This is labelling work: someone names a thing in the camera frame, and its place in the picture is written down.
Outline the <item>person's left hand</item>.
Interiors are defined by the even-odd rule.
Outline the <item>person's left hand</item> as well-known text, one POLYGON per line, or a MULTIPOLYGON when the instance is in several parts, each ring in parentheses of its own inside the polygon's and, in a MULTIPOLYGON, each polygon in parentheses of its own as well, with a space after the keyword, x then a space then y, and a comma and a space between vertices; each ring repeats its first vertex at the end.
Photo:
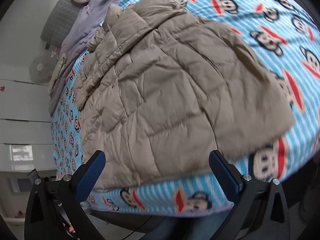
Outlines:
POLYGON ((69 231, 69 233, 75 233, 75 230, 71 224, 69 224, 68 231, 69 231))

